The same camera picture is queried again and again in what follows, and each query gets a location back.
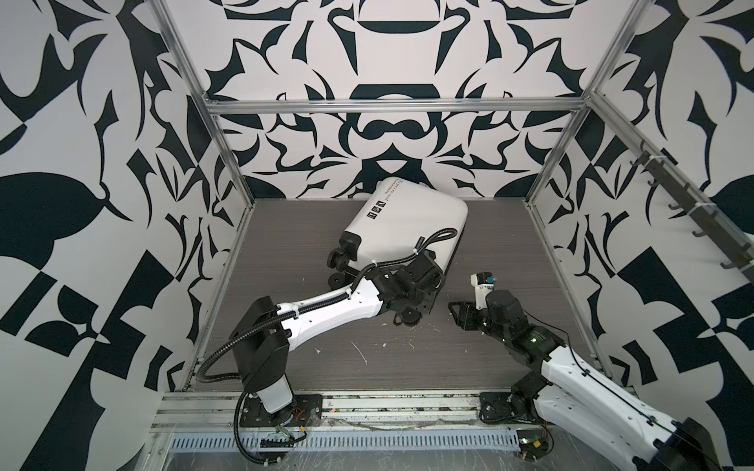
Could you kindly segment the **white suitcase black lining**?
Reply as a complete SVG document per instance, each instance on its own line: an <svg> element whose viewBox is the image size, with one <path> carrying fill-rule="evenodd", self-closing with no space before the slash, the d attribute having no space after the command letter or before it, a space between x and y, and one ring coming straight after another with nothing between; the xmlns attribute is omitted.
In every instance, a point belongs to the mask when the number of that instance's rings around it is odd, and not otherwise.
<svg viewBox="0 0 754 471"><path fill-rule="evenodd" d="M468 213L459 198L397 177L384 180L328 255L327 266L334 271L329 288L353 284L368 266L405 265L428 250L446 280Z"/></svg>

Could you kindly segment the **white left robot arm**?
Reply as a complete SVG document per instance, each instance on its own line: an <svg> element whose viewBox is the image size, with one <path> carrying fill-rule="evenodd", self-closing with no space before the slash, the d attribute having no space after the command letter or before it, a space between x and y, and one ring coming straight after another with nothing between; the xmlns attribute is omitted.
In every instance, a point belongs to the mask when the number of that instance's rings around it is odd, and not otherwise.
<svg viewBox="0 0 754 471"><path fill-rule="evenodd" d="M256 396L264 410L277 414L294 403L287 378L289 353L313 338L355 321L385 312L412 325L420 308L438 292L445 274L424 252L410 263L373 267L357 275L353 284L304 301L275 304L259 298L229 337L243 392Z"/></svg>

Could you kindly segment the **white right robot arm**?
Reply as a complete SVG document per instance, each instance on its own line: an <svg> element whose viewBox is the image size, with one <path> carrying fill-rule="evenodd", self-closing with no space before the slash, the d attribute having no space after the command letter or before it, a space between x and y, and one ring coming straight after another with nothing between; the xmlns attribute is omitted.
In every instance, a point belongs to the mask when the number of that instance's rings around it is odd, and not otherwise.
<svg viewBox="0 0 754 471"><path fill-rule="evenodd" d="M481 421L555 425L620 470L719 470L710 433L613 383L580 357L569 335L533 316L508 290L483 303L448 305L457 326L499 341L528 373L502 402L482 404Z"/></svg>

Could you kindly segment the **small green circuit board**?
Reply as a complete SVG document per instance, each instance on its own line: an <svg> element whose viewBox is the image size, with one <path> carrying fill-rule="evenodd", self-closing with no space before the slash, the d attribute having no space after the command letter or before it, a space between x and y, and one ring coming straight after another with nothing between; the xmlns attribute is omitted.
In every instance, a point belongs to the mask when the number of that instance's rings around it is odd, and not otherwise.
<svg viewBox="0 0 754 471"><path fill-rule="evenodd" d="M518 434L518 457L527 462L538 462L554 449L554 438L546 427L521 429Z"/></svg>

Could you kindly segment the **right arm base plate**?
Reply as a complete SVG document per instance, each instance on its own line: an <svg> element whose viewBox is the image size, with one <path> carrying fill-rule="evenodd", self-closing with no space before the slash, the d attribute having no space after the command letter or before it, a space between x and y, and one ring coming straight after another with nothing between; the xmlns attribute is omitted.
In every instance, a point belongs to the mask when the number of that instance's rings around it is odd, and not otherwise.
<svg viewBox="0 0 754 471"><path fill-rule="evenodd" d="M479 420L487 425L502 424L548 424L537 411L537 394L524 392L483 392L479 395Z"/></svg>

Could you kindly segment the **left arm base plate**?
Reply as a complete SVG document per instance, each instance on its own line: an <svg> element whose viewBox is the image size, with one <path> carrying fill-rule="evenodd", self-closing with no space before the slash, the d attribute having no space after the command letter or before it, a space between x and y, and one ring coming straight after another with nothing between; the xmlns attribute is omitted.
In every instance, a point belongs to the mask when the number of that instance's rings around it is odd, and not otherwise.
<svg viewBox="0 0 754 471"><path fill-rule="evenodd" d="M322 406L322 394L295 394L291 404L271 413L259 398L249 396L243 403L239 424L242 428L305 426L321 418Z"/></svg>

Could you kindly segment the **black wall hook rack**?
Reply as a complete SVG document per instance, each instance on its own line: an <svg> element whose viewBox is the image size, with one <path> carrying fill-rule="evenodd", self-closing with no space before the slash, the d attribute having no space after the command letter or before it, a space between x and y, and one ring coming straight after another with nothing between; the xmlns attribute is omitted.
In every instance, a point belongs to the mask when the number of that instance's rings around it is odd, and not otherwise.
<svg viewBox="0 0 754 471"><path fill-rule="evenodd" d="M650 216L652 200L657 194L670 199L668 210L675 217L688 217L696 226L692 234L699 239L710 239L724 254L724 270L736 270L747 280L753 279L753 239L728 216L723 208L713 202L691 178L675 164L671 157L653 153L642 141L628 147L635 155L630 162L633 170L648 177L648 192L644 213Z"/></svg>

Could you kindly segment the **aluminium frame rail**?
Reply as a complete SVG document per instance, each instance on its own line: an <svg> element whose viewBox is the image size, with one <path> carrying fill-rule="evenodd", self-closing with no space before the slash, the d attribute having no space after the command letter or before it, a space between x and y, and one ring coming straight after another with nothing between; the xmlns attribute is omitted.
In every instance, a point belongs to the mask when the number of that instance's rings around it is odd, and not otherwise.
<svg viewBox="0 0 754 471"><path fill-rule="evenodd" d="M573 111L584 105L579 97L554 98L439 98L338 100L206 100L213 115L311 113L410 113L482 111Z"/></svg>

